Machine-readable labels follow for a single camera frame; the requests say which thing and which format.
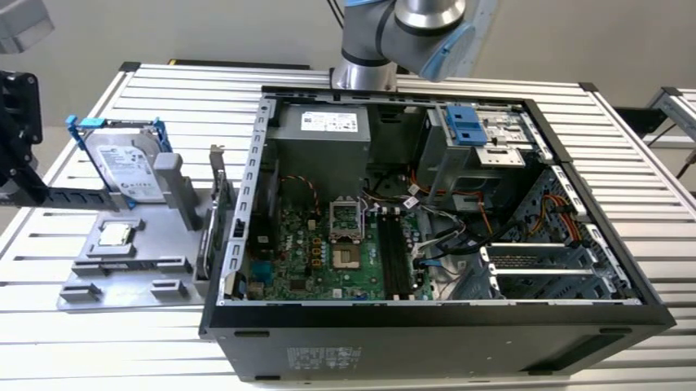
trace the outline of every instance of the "wire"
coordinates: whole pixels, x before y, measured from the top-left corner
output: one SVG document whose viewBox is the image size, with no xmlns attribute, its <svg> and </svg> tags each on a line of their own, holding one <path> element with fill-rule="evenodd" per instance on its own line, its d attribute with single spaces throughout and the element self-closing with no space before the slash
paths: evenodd
<svg viewBox="0 0 696 391">
<path fill-rule="evenodd" d="M 296 179 L 298 181 L 304 181 L 308 184 L 310 190 L 314 193 L 314 211 L 317 212 L 317 215 L 321 216 L 322 213 L 320 210 L 320 196 L 317 195 L 317 189 L 314 188 L 313 183 L 301 175 L 286 175 L 285 177 L 281 178 L 281 182 L 285 182 L 289 179 Z"/>
<path fill-rule="evenodd" d="M 418 180 L 416 179 L 416 170 L 412 169 L 412 184 L 416 185 L 420 191 L 422 191 L 425 194 L 430 194 L 430 188 L 424 188 L 421 185 L 418 185 Z M 438 190 L 437 194 L 445 194 L 446 191 Z M 462 196 L 479 196 L 479 210 L 481 210 L 481 217 L 487 224 L 487 228 L 489 229 L 489 234 L 493 234 L 493 228 L 491 226 L 489 222 L 489 216 L 487 215 L 487 209 L 484 208 L 484 199 L 483 199 L 483 191 L 453 191 L 454 194 L 462 195 Z"/>
<path fill-rule="evenodd" d="M 552 197 L 559 200 L 559 202 L 564 205 L 571 205 L 571 202 L 568 202 L 568 200 L 561 197 L 560 195 L 552 195 Z M 580 230 L 577 229 L 577 225 L 576 223 L 573 222 L 573 219 L 571 218 L 571 215 L 568 213 L 561 213 L 561 219 L 564 220 L 565 222 L 565 227 L 568 228 L 569 230 L 569 233 L 571 233 L 571 237 L 573 237 L 575 235 L 575 238 L 573 240 L 580 240 L 583 238 L 583 235 L 580 233 Z"/>
<path fill-rule="evenodd" d="M 658 140 L 660 140 L 660 137 L 663 137 L 667 132 L 670 132 L 675 128 L 676 124 L 672 124 L 666 130 L 663 130 L 663 133 L 658 135 L 656 138 L 652 139 L 652 141 L 647 144 L 648 147 L 651 147 Z"/>
<path fill-rule="evenodd" d="M 420 262 L 421 265 L 424 266 L 433 266 L 433 267 L 440 267 L 441 269 L 444 269 L 450 275 L 461 275 L 461 271 L 452 271 L 449 268 L 445 267 L 445 265 L 442 265 L 442 261 L 438 261 L 436 259 L 424 259 L 421 262 Z"/>
<path fill-rule="evenodd" d="M 468 245 L 467 247 L 448 248 L 445 251 L 442 251 L 442 254 L 430 257 L 430 259 L 440 259 L 446 257 L 448 255 L 469 255 L 477 253 L 483 246 L 499 240 L 513 227 L 520 226 L 523 224 L 524 222 L 519 220 L 511 220 L 493 234 L 487 236 L 481 241 L 476 242 L 472 245 Z"/>
<path fill-rule="evenodd" d="M 456 279 L 453 279 L 449 283 L 445 284 L 445 286 L 442 287 L 442 289 L 440 290 L 440 292 L 437 293 L 438 295 L 438 299 L 442 300 L 442 293 L 445 293 L 445 291 L 448 290 L 449 286 L 453 284 L 453 283 L 457 283 L 461 278 L 464 277 L 465 275 L 458 275 Z M 448 299 L 453 296 L 453 293 L 454 293 L 454 290 L 450 292 L 449 296 L 448 296 Z"/>
<path fill-rule="evenodd" d="M 682 177 L 684 176 L 684 174 L 687 173 L 687 170 L 688 170 L 688 166 L 691 164 L 690 163 L 686 163 L 684 166 L 682 167 L 682 169 L 679 170 L 679 174 L 676 175 L 676 178 L 678 179 L 682 179 Z"/>
<path fill-rule="evenodd" d="M 487 210 L 483 208 L 483 194 L 479 196 L 479 209 L 481 209 L 483 222 L 487 223 L 489 234 L 493 234 L 493 228 L 491 228 L 489 216 L 487 216 Z"/>
<path fill-rule="evenodd" d="M 564 199 L 560 195 L 555 194 L 545 194 L 541 197 L 541 211 L 540 211 L 540 218 L 536 221 L 535 226 L 532 227 L 532 230 L 529 231 L 529 236 L 536 234 L 536 232 L 541 229 L 544 225 L 544 217 L 547 216 L 547 200 L 552 200 L 552 202 L 556 204 L 556 206 L 561 205 L 569 205 L 568 200 Z M 580 230 L 577 230 L 576 223 L 573 222 L 571 216 L 568 213 L 560 214 L 560 219 L 564 222 L 565 228 L 568 229 L 568 235 L 573 240 L 580 240 L 583 237 L 580 235 Z"/>
<path fill-rule="evenodd" d="M 338 6 L 338 2 L 337 2 L 337 0 L 333 0 L 333 2 L 334 2 L 334 7 L 337 8 L 338 14 L 341 15 L 341 19 L 345 21 L 346 16 L 344 15 L 344 11 L 342 11 L 341 7 Z"/>
<path fill-rule="evenodd" d="M 340 14 L 344 15 L 344 13 L 341 12 L 341 7 L 337 6 L 337 8 L 334 8 L 334 3 L 332 2 L 332 0 L 326 0 L 326 4 L 329 4 L 330 11 L 334 14 L 334 18 L 337 19 L 337 23 L 341 27 L 341 30 L 344 30 L 342 17 L 340 16 Z"/>
</svg>

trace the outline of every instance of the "label sticker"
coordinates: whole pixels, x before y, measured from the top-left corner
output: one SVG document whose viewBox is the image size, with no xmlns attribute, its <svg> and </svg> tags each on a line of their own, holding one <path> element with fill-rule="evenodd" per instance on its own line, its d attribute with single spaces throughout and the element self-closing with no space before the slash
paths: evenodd
<svg viewBox="0 0 696 391">
<path fill-rule="evenodd" d="M 135 147 L 100 145 L 96 151 L 119 191 L 135 201 L 163 200 L 153 167 L 145 152 Z"/>
<path fill-rule="evenodd" d="M 410 187 L 409 187 L 409 193 L 412 193 L 412 196 L 417 195 L 418 192 L 421 191 L 421 188 L 418 187 L 418 185 L 414 183 Z"/>
<path fill-rule="evenodd" d="M 362 348 L 353 346 L 287 348 L 290 369 L 356 369 Z"/>
<path fill-rule="evenodd" d="M 416 206 L 416 204 L 418 203 L 418 198 L 416 197 L 409 197 L 409 199 L 406 201 L 404 201 L 404 206 L 406 206 L 406 209 L 410 209 Z"/>
<path fill-rule="evenodd" d="M 304 112 L 302 130 L 314 132 L 358 132 L 358 114 L 354 112 Z"/>
</svg>

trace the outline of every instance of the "green circuit board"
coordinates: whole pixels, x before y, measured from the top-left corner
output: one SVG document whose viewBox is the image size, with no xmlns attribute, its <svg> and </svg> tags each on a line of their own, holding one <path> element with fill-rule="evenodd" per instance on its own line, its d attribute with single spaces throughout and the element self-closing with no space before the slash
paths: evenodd
<svg viewBox="0 0 696 391">
<path fill-rule="evenodd" d="M 273 282 L 265 286 L 263 299 L 292 300 L 384 300 L 384 271 L 380 261 L 377 217 L 366 216 L 365 238 L 360 244 L 333 244 L 329 241 L 329 218 L 309 229 L 310 212 L 281 211 L 279 248 L 273 261 Z M 401 219 L 404 231 L 417 231 L 416 217 Z M 350 248 L 360 254 L 360 265 L 349 268 L 334 265 L 334 251 Z M 414 293 L 416 300 L 430 300 L 430 281 Z"/>
</svg>

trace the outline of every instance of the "slotted aluminum workbench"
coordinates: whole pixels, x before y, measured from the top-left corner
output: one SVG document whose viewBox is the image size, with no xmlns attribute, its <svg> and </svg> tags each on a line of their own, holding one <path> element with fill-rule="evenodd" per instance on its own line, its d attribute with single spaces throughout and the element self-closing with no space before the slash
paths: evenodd
<svg viewBox="0 0 696 391">
<path fill-rule="evenodd" d="M 194 186 L 210 187 L 207 148 L 226 146 L 229 176 L 243 172 L 261 85 L 329 85 L 328 72 L 143 65 L 119 72 L 90 116 L 167 123 Z M 571 378 L 505 380 L 497 389 L 696 389 L 695 201 L 609 108 L 577 84 L 401 77 L 400 91 L 532 98 L 638 262 L 672 309 L 678 326 Z M 68 145 L 46 180 L 99 187 L 83 152 Z M 23 209 L 0 238 L 0 379 L 18 388 L 253 389 L 238 384 L 215 343 L 198 339 L 201 307 L 63 314 L 56 297 L 95 213 Z M 481 388 L 468 380 L 332 382 L 296 387 Z M 12 383 L 4 383 L 3 390 Z"/>
</svg>

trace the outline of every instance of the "chip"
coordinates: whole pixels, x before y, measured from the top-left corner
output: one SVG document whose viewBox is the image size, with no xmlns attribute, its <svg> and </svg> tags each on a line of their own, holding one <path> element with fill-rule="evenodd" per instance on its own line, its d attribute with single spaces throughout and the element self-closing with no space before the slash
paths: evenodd
<svg viewBox="0 0 696 391">
<path fill-rule="evenodd" d="M 308 290 L 308 281 L 305 279 L 290 280 L 290 291 L 305 291 Z"/>
</svg>

